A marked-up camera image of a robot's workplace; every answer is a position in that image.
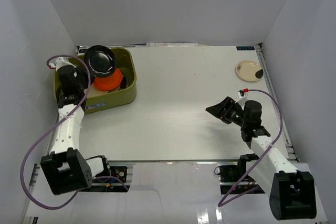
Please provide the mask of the beige plate with characters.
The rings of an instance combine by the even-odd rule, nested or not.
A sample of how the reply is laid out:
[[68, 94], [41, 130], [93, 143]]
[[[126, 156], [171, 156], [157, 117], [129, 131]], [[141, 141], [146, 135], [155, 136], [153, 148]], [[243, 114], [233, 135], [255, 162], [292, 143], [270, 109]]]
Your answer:
[[87, 99], [106, 95], [107, 93], [108, 91], [101, 91], [101, 90], [96, 89], [95, 87], [90, 87], [90, 90], [87, 95]]

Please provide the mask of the black round plate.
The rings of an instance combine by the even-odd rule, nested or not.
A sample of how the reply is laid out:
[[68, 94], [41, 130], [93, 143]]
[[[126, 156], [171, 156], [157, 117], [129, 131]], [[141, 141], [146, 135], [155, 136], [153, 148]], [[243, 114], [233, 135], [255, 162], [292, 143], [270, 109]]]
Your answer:
[[102, 45], [88, 48], [84, 60], [92, 75], [98, 78], [111, 76], [117, 69], [116, 56], [111, 49]]

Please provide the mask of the orange round plate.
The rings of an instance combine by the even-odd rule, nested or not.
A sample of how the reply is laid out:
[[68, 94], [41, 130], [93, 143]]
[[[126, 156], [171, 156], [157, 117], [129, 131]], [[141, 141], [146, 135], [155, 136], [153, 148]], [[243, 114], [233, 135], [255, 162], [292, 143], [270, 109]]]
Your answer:
[[100, 91], [110, 91], [117, 88], [123, 79], [123, 74], [119, 68], [108, 77], [96, 77], [93, 85]]

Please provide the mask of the cream plate with black spot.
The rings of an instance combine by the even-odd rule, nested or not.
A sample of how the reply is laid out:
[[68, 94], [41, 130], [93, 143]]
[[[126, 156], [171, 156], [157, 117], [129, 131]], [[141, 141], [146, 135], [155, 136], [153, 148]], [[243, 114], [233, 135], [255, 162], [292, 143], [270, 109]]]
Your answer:
[[251, 60], [243, 60], [235, 67], [239, 78], [247, 82], [257, 82], [264, 76], [263, 68]]

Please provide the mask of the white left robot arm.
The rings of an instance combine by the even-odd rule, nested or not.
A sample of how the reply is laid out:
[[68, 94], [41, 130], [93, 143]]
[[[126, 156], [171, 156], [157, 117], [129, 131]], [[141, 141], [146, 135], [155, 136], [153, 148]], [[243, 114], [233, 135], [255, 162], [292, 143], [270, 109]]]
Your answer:
[[94, 177], [101, 182], [110, 178], [111, 168], [104, 155], [85, 159], [79, 151], [79, 136], [85, 115], [85, 88], [88, 76], [73, 65], [56, 71], [60, 86], [57, 105], [61, 124], [56, 128], [50, 153], [41, 158], [41, 167], [54, 195], [87, 189]]

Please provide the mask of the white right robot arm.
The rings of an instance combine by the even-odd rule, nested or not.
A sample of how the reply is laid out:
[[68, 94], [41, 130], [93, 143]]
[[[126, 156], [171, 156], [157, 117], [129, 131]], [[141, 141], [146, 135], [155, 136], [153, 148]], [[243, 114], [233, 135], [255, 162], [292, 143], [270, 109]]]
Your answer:
[[209, 106], [206, 111], [226, 124], [240, 127], [243, 141], [252, 154], [238, 160], [239, 179], [228, 194], [242, 181], [253, 179], [269, 198], [269, 206], [276, 220], [314, 219], [317, 203], [314, 178], [290, 163], [271, 141], [270, 133], [262, 125], [262, 105], [248, 100], [243, 106], [230, 97]]

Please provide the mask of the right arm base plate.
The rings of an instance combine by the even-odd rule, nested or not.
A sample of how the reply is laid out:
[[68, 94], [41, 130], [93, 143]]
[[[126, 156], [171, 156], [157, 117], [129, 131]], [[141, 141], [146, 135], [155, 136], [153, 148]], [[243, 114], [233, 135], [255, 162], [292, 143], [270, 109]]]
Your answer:
[[[229, 189], [240, 179], [241, 175], [237, 165], [222, 165], [214, 169], [214, 174], [219, 177], [220, 192], [226, 194]], [[249, 176], [243, 179], [242, 182], [231, 192], [232, 195], [239, 195], [250, 189], [254, 189], [252, 194], [264, 194], [265, 192], [259, 185]]]

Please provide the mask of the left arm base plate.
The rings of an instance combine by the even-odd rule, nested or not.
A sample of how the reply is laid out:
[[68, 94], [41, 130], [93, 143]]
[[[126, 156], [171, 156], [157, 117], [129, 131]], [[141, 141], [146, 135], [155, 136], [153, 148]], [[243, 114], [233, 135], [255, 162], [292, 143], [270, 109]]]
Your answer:
[[92, 186], [80, 192], [88, 193], [126, 193], [129, 188], [126, 166], [110, 166], [108, 172], [102, 172], [94, 179]]

